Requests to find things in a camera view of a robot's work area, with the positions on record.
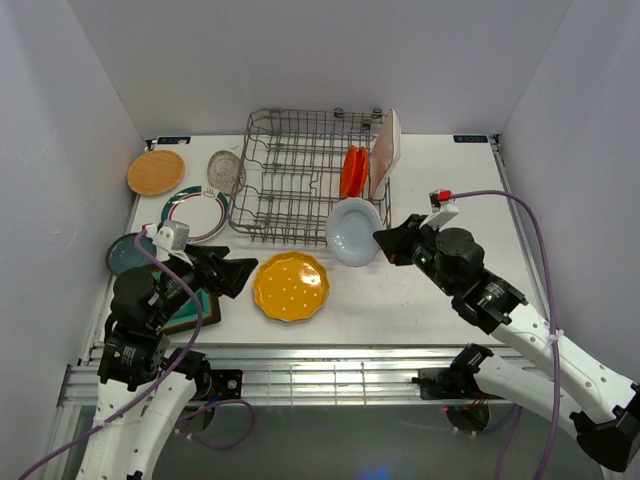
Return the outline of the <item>light blue scalloped plate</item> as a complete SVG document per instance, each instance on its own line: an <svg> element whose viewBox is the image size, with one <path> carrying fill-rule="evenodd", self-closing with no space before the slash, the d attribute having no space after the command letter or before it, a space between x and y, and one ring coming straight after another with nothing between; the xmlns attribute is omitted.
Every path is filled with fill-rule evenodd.
<svg viewBox="0 0 640 480"><path fill-rule="evenodd" d="M339 201L326 222L326 243L342 265L362 267L372 262L380 247L373 237L382 230L381 217L372 203L361 198Z"/></svg>

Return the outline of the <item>yellow dotted scalloped plate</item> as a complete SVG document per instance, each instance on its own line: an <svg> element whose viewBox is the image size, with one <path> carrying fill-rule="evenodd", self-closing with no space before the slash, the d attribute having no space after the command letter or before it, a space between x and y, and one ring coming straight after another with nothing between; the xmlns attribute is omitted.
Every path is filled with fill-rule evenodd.
<svg viewBox="0 0 640 480"><path fill-rule="evenodd" d="M294 323L310 319L325 305L330 282L314 256L290 251L259 266L253 291L256 305L268 318Z"/></svg>

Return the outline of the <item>orange round plate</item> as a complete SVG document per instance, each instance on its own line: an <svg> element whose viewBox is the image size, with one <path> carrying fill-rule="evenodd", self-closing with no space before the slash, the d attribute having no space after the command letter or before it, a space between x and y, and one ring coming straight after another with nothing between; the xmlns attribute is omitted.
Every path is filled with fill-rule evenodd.
<svg viewBox="0 0 640 480"><path fill-rule="evenodd" d="M348 198L357 180L358 175L358 148L350 146L343 162L340 179L340 196Z"/></svg>
<svg viewBox="0 0 640 480"><path fill-rule="evenodd" d="M357 184L356 195L361 196L369 175L369 152L365 147L360 147L358 149L358 159L360 160L361 165L361 175Z"/></svg>

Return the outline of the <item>white rectangular plate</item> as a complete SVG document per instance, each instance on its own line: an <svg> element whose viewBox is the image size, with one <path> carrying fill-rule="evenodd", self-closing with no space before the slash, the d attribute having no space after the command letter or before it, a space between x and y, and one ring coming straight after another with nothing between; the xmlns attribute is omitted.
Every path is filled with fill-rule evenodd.
<svg viewBox="0 0 640 480"><path fill-rule="evenodd" d="M383 195L385 183L401 157L400 143L401 124L396 111L390 109L369 155L370 198Z"/></svg>

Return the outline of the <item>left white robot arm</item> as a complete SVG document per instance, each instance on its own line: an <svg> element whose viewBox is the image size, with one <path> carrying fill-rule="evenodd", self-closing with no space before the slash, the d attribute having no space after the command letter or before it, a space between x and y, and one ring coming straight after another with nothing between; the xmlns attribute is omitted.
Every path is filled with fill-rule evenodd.
<svg viewBox="0 0 640 480"><path fill-rule="evenodd" d="M94 434L80 479L148 479L184 407L213 398L218 376L206 356L170 351L163 328L203 291L236 298L256 269L255 258L231 259L226 247L189 246L155 275L141 266L113 286L105 345L98 369Z"/></svg>

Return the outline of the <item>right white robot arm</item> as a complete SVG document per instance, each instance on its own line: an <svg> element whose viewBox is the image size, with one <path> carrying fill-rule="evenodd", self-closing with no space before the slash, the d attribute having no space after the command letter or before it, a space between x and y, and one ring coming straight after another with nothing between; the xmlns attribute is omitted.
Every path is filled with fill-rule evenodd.
<svg viewBox="0 0 640 480"><path fill-rule="evenodd" d="M582 450L601 466L624 472L639 450L639 385L559 332L525 296L484 265L484 249L461 228L434 229L410 216L373 235L389 262L414 265L466 322L518 351L560 382L572 399L568 419Z"/></svg>

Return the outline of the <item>teal square brown-rimmed plate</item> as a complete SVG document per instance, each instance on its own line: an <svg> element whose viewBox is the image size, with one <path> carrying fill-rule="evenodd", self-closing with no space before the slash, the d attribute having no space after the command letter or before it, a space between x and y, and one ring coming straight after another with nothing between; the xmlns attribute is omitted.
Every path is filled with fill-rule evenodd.
<svg viewBox="0 0 640 480"><path fill-rule="evenodd" d="M186 299L186 302L163 325L163 328L155 325L152 328L152 331L162 332L166 335L173 335L193 330L197 324L198 319L197 306L193 299L189 295L187 295L184 292L184 289L181 286L178 286L173 279L169 278L168 280L164 280L163 276L165 275L165 273L160 269L153 267L150 269L150 272L153 275L154 280L158 284L165 284L167 287L173 288ZM208 326L219 323L222 320L222 317L220 313L218 297L207 293L203 289L200 289L196 293L196 295L202 307L203 325Z"/></svg>

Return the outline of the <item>white plate green rim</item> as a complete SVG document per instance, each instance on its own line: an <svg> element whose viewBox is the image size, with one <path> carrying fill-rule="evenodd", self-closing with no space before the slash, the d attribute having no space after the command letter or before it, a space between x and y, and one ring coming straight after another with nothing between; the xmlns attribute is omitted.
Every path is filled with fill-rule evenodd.
<svg viewBox="0 0 640 480"><path fill-rule="evenodd" d="M191 186L180 190L165 203L161 222L171 220L188 225L188 241L199 244L214 237L224 228L228 209L229 201L219 190Z"/></svg>

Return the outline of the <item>speckled beige small plate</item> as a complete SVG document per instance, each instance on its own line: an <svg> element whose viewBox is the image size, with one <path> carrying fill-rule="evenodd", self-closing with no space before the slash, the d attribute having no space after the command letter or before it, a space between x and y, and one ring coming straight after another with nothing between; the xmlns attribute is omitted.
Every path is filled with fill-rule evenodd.
<svg viewBox="0 0 640 480"><path fill-rule="evenodd" d="M207 179L211 187L226 196L234 196L246 185L246 169L236 154L220 150L209 160Z"/></svg>

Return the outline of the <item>dark teal round plate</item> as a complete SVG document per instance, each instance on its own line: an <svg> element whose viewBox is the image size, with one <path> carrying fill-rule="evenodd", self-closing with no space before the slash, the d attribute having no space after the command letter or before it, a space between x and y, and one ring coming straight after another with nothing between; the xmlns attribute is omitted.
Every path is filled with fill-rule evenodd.
<svg viewBox="0 0 640 480"><path fill-rule="evenodd" d="M109 272L119 276L125 271L144 267L151 272L158 268L135 246L136 233L124 235L113 242L105 255L105 263Z"/></svg>

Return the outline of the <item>woven bamboo round plate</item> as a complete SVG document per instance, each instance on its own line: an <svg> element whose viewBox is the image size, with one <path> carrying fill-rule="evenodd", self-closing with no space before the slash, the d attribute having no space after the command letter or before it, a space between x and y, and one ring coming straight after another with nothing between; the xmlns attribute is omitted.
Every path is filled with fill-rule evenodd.
<svg viewBox="0 0 640 480"><path fill-rule="evenodd" d="M138 157L127 172L127 184L136 194L157 196L175 188L185 174L185 162L169 150L149 151Z"/></svg>

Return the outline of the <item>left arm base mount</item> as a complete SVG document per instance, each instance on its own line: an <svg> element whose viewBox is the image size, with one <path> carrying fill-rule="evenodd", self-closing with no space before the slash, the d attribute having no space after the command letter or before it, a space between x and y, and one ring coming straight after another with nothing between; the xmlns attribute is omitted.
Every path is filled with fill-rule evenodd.
<svg viewBox="0 0 640 480"><path fill-rule="evenodd" d="M229 400L242 397L244 372L239 369L203 370L195 374L192 401Z"/></svg>

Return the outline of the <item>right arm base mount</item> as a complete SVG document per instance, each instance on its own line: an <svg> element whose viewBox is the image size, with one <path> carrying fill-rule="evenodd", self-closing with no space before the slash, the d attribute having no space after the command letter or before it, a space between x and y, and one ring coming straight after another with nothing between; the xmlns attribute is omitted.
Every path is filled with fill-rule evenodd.
<svg viewBox="0 0 640 480"><path fill-rule="evenodd" d="M419 387L419 395L428 399L475 399L480 389L473 376L452 368L436 371L419 369L411 382Z"/></svg>

